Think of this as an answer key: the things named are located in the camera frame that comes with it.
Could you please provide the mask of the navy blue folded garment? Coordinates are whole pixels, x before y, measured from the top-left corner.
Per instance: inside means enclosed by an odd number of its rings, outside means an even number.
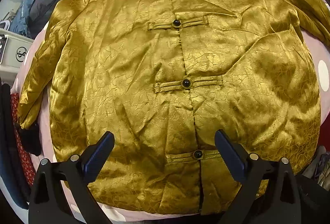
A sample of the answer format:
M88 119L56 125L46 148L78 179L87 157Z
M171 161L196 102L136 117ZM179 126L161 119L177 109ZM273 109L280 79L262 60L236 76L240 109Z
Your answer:
M1 85L1 177L15 204L28 209L30 187L18 153L7 83Z

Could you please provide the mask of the white bedside appliance box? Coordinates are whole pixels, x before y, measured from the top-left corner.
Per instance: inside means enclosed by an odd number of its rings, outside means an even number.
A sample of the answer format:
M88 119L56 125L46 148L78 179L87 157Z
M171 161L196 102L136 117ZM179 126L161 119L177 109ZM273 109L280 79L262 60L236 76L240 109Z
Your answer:
M33 39L1 28L1 82L13 85Z

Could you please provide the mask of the floral fur-trimmed clothes pile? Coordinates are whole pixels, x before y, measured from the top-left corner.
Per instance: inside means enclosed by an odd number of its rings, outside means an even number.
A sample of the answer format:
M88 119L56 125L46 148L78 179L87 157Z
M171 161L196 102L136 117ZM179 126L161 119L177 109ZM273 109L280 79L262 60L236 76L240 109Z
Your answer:
M330 185L330 154L324 146L319 146L316 150L314 159L303 171L303 175L329 191Z

